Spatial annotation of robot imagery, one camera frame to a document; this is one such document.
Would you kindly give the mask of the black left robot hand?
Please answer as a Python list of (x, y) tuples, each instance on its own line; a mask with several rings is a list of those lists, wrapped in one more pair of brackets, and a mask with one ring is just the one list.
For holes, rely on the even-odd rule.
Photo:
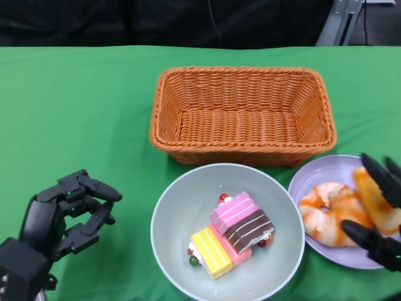
[(113, 225), (111, 211), (122, 195), (93, 179), (84, 169), (57, 180), (57, 185), (29, 201), (19, 240), (54, 263), (99, 240), (99, 230)]

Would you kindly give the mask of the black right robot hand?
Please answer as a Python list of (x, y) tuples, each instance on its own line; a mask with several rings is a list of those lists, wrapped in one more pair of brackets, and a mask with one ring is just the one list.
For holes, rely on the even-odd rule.
[(392, 238), (400, 232), (400, 166), (390, 157), (384, 165), (362, 153), (363, 167), (353, 173), (357, 192), (373, 228), (345, 219), (341, 229), (367, 257), (384, 268), (400, 271), (400, 242)]

